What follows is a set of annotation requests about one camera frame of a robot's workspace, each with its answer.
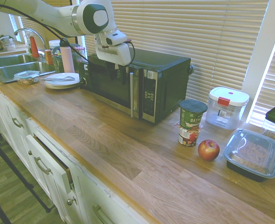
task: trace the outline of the microwave keypad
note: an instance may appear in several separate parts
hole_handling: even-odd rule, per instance
[[[156,87],[156,80],[145,78],[143,112],[151,116],[154,116],[155,87]]]

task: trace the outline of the apple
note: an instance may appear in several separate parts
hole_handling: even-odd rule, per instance
[[[204,140],[198,145],[198,154],[203,160],[212,161],[219,154],[219,145],[213,140]]]

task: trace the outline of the countertop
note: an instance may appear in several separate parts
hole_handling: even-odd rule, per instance
[[[203,118],[197,145],[185,147],[175,126],[179,109],[155,125],[79,87],[15,82],[0,91],[150,224],[275,223],[275,178],[255,182],[226,166],[223,150],[234,131]],[[239,127],[260,132],[246,123]],[[205,139],[220,145],[212,162],[197,153]]]

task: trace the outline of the kitchen sink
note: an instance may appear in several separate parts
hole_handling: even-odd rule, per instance
[[[14,74],[22,71],[39,71],[40,76],[54,72],[54,68],[45,62],[31,62],[13,66],[0,67],[0,75],[4,78],[13,79]]]
[[[48,65],[44,59],[33,58],[28,54],[0,57],[0,82],[11,83],[14,75],[23,71],[39,71],[40,76],[55,72],[55,68]]]
[[[15,64],[23,64],[28,62],[36,62],[37,59],[29,56],[29,55],[12,55],[12,56],[3,56],[0,57],[0,67],[9,66]]]

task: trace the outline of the pink water bottle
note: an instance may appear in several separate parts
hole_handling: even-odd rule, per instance
[[[59,46],[62,54],[64,72],[74,73],[75,70],[74,70],[74,64],[73,64],[73,57],[72,57],[71,48],[69,47],[69,42],[65,39],[65,42],[60,41]]]

